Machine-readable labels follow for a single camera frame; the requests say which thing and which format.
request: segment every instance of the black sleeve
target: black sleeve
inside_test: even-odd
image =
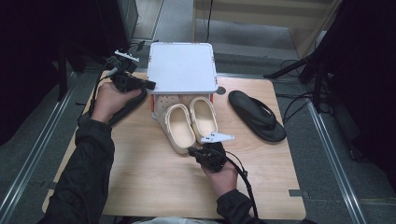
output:
[[[114,161],[111,127],[89,120],[76,131],[76,149],[38,223],[98,223]]]
[[[265,223],[248,213],[251,208],[250,199],[237,189],[231,190],[218,198],[218,213],[232,224]]]

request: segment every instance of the person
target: person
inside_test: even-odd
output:
[[[91,119],[80,124],[76,131],[77,147],[39,224],[99,222],[108,195],[115,152],[112,128],[107,124],[114,113],[140,93],[141,90],[119,92],[112,82],[99,88]],[[238,173],[228,161],[218,173],[202,168],[219,196],[217,212],[221,216],[237,224],[264,223],[248,214],[250,199],[236,189]]]

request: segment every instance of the wooden table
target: wooden table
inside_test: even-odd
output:
[[[302,197],[292,197],[289,192],[290,189],[299,189],[299,184],[287,139],[275,144],[261,140],[237,117],[227,98],[232,90],[244,91],[267,104],[281,120],[272,83],[269,80],[232,77],[218,77],[218,82],[227,90],[224,95],[214,95],[219,132],[235,136],[234,140],[223,142],[223,145],[238,156],[248,170],[259,216],[265,219],[304,219]],[[116,153],[103,214],[219,218],[217,196],[200,165],[195,158],[181,156],[172,149],[160,124],[151,117],[150,109],[147,98],[113,128]],[[59,180],[74,149],[73,136],[54,182]],[[241,177],[237,187],[248,195]],[[52,192],[49,191],[43,203],[43,211]]]

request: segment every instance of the white container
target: white container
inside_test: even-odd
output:
[[[151,112],[159,94],[207,94],[218,89],[213,49],[206,43],[151,44],[148,80],[156,82],[151,94]]]

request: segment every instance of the beige clog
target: beige clog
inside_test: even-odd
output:
[[[202,137],[218,131],[215,108],[202,95],[180,95],[180,100],[183,105],[189,104],[191,126],[195,132],[196,140],[202,144]]]
[[[159,95],[155,101],[154,113],[173,149],[186,154],[188,147],[194,147],[195,135],[191,129],[189,110],[180,103],[177,95]]]

